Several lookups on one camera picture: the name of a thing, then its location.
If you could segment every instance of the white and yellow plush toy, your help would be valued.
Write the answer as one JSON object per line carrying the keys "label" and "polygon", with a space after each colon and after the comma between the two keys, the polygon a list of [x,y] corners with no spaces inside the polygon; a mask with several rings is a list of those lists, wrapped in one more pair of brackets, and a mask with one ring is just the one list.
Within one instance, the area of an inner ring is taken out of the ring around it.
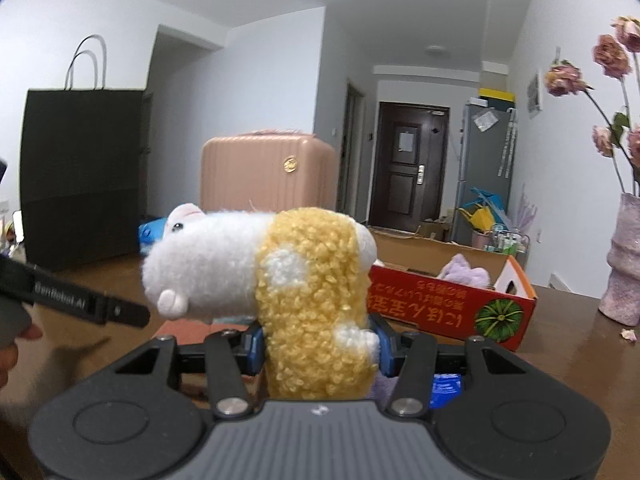
{"label": "white and yellow plush toy", "polygon": [[177,207],[143,266],[145,293],[169,319],[258,319],[275,399],[359,399],[378,338],[366,329],[376,245],[348,216],[316,208],[205,215]]}

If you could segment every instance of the human hand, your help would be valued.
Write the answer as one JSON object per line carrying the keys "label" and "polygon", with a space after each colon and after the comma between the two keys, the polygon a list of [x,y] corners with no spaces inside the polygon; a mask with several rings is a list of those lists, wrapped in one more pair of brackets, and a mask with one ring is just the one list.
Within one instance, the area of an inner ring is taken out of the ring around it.
{"label": "human hand", "polygon": [[[35,325],[31,325],[20,334],[21,339],[36,340],[42,337],[42,330]],[[9,370],[15,367],[18,362],[18,347],[15,343],[0,348],[0,388],[4,387],[9,380]]]}

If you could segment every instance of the ceiling light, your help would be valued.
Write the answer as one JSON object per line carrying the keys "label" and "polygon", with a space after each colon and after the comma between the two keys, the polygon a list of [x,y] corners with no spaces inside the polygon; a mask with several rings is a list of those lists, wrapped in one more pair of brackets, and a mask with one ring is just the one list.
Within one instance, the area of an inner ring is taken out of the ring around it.
{"label": "ceiling light", "polygon": [[441,45],[430,45],[424,49],[428,56],[444,56],[447,53],[447,49]]}

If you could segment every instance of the blue package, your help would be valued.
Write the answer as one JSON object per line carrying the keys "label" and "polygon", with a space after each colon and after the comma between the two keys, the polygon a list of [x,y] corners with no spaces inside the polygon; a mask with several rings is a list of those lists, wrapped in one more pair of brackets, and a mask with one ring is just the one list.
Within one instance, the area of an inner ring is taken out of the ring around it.
{"label": "blue package", "polygon": [[140,242],[141,253],[148,253],[151,246],[162,238],[164,224],[166,224],[166,218],[159,218],[158,220],[141,224],[138,227],[138,241]]}
{"label": "blue package", "polygon": [[432,410],[441,408],[460,393],[462,393],[462,375],[435,374],[429,407]]}

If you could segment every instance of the gripper logo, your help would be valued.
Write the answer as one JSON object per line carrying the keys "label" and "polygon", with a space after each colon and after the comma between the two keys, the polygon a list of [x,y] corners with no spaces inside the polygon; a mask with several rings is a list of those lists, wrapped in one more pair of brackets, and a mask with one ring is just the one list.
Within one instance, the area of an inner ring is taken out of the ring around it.
{"label": "gripper logo", "polygon": [[54,286],[43,285],[40,282],[36,282],[35,286],[33,287],[33,291],[36,294],[44,296],[45,298],[49,298],[52,301],[64,303],[75,308],[81,308],[82,310],[84,310],[86,306],[86,300],[84,300],[83,298],[78,298],[73,294],[68,294],[66,292],[63,292],[62,290],[58,290]]}

